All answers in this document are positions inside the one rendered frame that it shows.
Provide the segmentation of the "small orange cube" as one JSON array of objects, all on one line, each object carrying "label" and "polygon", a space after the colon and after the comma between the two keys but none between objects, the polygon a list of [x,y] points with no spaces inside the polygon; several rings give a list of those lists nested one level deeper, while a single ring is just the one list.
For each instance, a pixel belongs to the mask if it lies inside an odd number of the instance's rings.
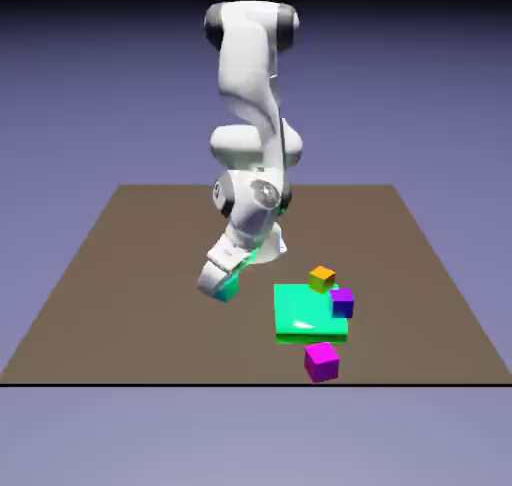
[{"label": "small orange cube", "polygon": [[336,272],[330,268],[319,265],[308,274],[308,285],[317,293],[325,293],[335,284]]}]

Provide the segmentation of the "large green box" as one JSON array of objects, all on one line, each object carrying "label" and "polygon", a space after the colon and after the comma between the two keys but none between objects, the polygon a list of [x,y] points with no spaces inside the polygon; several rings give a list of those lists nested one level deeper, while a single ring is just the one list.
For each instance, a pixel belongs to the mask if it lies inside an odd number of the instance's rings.
[{"label": "large green box", "polygon": [[274,320],[278,344],[343,343],[348,322],[332,316],[328,293],[307,284],[274,285]]}]

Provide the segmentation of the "small magenta cube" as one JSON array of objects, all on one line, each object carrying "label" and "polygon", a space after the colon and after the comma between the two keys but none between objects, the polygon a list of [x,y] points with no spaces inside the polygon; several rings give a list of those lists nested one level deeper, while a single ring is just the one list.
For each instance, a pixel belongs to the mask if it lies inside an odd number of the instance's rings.
[{"label": "small magenta cube", "polygon": [[338,378],[340,357],[330,342],[307,345],[304,353],[304,368],[313,383]]}]

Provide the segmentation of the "small purple cube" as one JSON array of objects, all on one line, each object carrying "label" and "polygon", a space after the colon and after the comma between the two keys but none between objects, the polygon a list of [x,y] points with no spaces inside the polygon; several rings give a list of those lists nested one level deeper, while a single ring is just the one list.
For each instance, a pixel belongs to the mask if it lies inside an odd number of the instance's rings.
[{"label": "small purple cube", "polygon": [[355,298],[350,288],[330,289],[329,297],[333,318],[350,319],[353,317]]}]

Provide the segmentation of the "small teal cube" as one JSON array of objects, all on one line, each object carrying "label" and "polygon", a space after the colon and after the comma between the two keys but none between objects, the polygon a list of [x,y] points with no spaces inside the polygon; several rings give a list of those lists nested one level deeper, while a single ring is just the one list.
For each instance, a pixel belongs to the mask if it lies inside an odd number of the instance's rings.
[{"label": "small teal cube", "polygon": [[237,275],[231,276],[214,294],[214,298],[228,302],[239,291],[239,278]]}]

